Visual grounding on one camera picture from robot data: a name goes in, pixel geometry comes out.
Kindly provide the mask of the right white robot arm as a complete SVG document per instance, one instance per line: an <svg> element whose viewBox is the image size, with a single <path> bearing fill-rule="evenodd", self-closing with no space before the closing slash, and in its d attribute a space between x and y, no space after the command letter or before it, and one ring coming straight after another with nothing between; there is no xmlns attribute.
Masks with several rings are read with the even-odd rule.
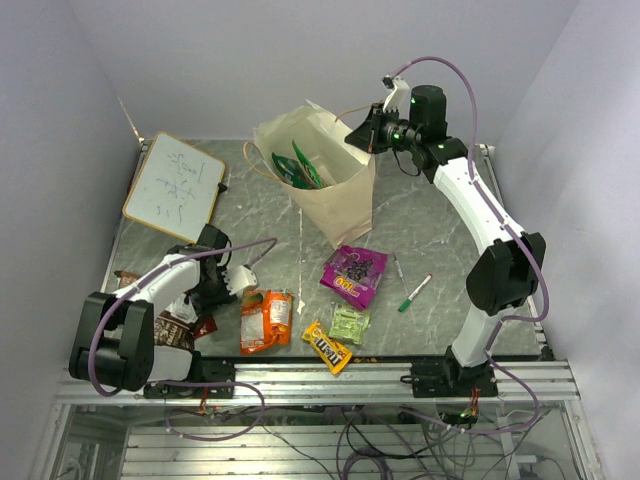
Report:
<svg viewBox="0 0 640 480"><path fill-rule="evenodd" d="M456 209L479 253L466 278L471 307L450 347L455 362L440 373L442 387L459 396L475 385L473 368L486 363L499 322L537 290L535 270L546 242L511 219L469 159L471 149L448 134L447 99L441 88L411 88L399 76L383 83L388 96L371 106L346 143L370 154L410 153L417 171Z"/></svg>

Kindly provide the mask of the green Chuba cassava chips bag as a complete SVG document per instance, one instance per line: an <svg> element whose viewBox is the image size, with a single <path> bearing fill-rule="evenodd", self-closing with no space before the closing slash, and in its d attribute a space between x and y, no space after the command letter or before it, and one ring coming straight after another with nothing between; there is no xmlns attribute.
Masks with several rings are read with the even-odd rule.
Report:
<svg viewBox="0 0 640 480"><path fill-rule="evenodd" d="M297 160L301 165L302 171L307 179L311 189L319 190L329 186L329 184L318 173L313 164L307 159L307 157L300 150L295 141L292 141L292 147L296 154Z"/></svg>

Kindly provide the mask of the dark green crisps bag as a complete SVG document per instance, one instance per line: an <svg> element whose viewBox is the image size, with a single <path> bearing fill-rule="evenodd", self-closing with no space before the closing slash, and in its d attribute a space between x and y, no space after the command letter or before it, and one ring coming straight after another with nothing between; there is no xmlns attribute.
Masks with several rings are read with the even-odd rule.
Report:
<svg viewBox="0 0 640 480"><path fill-rule="evenodd" d="M298 164L293 159L277 155L275 153L271 154L271 158L276 170L282 178L291 186L299 188L301 185L301 177L299 174Z"/></svg>

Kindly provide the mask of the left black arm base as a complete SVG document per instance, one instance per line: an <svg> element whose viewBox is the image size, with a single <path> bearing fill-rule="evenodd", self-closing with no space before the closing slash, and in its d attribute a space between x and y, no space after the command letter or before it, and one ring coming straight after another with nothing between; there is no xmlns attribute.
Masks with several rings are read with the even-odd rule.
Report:
<svg viewBox="0 0 640 480"><path fill-rule="evenodd" d="M230 385L235 380L235 365L228 360L214 357L201 357L195 360L185 379L188 386L147 384L143 388L145 399L194 399L201 398L205 393L213 399L230 399L234 387Z"/></svg>

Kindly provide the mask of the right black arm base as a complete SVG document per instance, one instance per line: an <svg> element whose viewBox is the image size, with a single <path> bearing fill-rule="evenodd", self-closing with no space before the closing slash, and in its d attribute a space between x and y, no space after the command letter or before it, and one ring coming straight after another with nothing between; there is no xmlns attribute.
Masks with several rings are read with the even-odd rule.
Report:
<svg viewBox="0 0 640 480"><path fill-rule="evenodd" d="M415 398L496 397L498 387L494 370L488 361L474 367L463 367L447 348L442 356L430 356L414 362L400 382L412 388Z"/></svg>

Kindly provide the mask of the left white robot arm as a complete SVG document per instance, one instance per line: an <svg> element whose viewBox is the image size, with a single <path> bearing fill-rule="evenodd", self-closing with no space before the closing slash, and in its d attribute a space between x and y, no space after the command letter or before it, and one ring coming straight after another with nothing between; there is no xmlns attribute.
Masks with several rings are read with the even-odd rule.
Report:
<svg viewBox="0 0 640 480"><path fill-rule="evenodd" d="M160 264L127 287L85 300L69 373L109 397L168 380L182 397L203 387L194 338L221 305L237 294L225 279L228 236L205 225L193 244L171 248Z"/></svg>

